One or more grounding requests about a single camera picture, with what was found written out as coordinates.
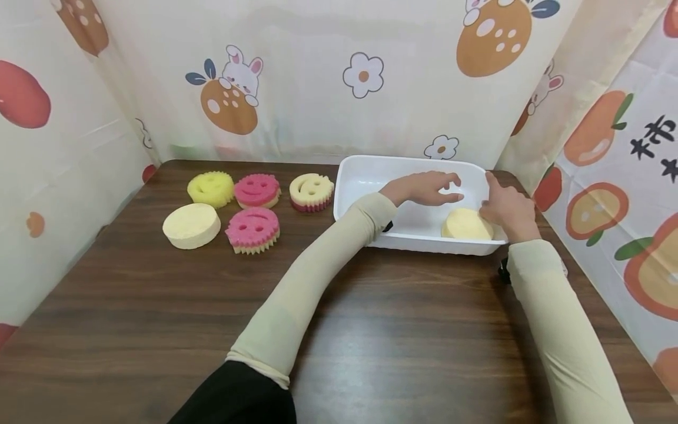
arm sleeve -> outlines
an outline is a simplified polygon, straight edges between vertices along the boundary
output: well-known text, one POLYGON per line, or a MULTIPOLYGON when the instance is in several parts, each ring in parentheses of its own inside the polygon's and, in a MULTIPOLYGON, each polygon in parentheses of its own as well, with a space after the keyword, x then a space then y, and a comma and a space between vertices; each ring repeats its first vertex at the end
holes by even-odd
POLYGON ((327 285, 393 220, 396 211, 381 193, 358 199, 292 263, 226 361, 244 362, 287 389, 299 346, 327 285))
POLYGON ((554 247, 544 240, 512 245, 508 272, 542 358, 558 422, 632 423, 612 367, 554 247))

cartoon rabbit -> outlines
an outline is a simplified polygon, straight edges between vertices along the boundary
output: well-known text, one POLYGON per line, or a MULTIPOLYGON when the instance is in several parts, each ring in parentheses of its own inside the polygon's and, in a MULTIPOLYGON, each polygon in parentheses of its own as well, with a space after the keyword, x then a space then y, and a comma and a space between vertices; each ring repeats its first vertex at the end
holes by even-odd
POLYGON ((219 82, 222 87, 229 90, 234 85, 245 94, 245 101, 253 107, 259 105, 256 100, 256 93, 259 88, 259 74, 264 67, 264 61, 261 58, 254 58, 250 65, 245 64, 243 52, 234 45, 226 47, 228 53, 228 63, 221 72, 219 82))
POLYGON ((553 71, 553 59, 546 68, 546 72, 544 72, 544 75, 542 75, 542 79, 539 80, 539 84, 537 84, 537 88, 534 90, 534 93, 530 98, 530 103, 527 106, 527 114, 530 116, 534 115, 537 106, 539 106, 544 101, 546 96, 548 96, 548 94, 553 90, 558 90, 565 81, 563 75, 551 77, 551 71, 553 71))
MULTIPOLYGON (((464 26, 471 26, 480 17, 480 8, 492 0, 466 0, 466 16, 464 17, 464 26)), ((499 6, 508 6, 514 0, 498 0, 499 6)))

fabric backdrop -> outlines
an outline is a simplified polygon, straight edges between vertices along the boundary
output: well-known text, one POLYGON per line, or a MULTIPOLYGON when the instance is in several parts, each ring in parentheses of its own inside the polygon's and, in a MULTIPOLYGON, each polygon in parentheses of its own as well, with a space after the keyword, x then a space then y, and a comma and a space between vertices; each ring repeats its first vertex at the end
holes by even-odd
POLYGON ((47 1, 0 3, 0 115, 2 345, 155 167, 47 1))
POLYGON ((678 400, 678 1, 534 194, 678 400))
POLYGON ((98 0, 113 34, 99 58, 127 78, 162 159, 493 168, 580 2, 473 3, 98 0))

pink sponge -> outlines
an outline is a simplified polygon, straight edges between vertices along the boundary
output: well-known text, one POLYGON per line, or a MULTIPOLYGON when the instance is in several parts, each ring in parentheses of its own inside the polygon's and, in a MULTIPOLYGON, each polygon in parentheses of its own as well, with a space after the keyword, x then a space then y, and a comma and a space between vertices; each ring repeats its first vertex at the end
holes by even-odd
POLYGON ((261 253, 280 237, 280 224, 272 210, 248 208, 233 215, 226 235, 236 253, 261 253))
POLYGON ((252 174, 235 185, 235 199, 241 208, 272 208, 280 197, 280 183, 273 175, 252 174))

hand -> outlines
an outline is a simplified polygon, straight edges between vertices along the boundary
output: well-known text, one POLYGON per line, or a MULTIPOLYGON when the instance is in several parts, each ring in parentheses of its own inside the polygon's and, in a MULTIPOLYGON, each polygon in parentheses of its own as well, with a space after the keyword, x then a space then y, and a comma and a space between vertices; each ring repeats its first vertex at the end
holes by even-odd
POLYGON ((462 184, 457 174, 428 171, 390 181, 379 192, 389 198, 396 207, 407 200, 424 206, 440 206, 464 198, 464 195, 459 193, 440 193, 441 189, 449 190, 451 182, 457 187, 462 184))
POLYGON ((480 216, 504 229, 510 243, 540 239, 532 199, 518 193, 515 187, 502 187, 490 172, 485 173, 490 185, 490 199, 483 202, 480 216))

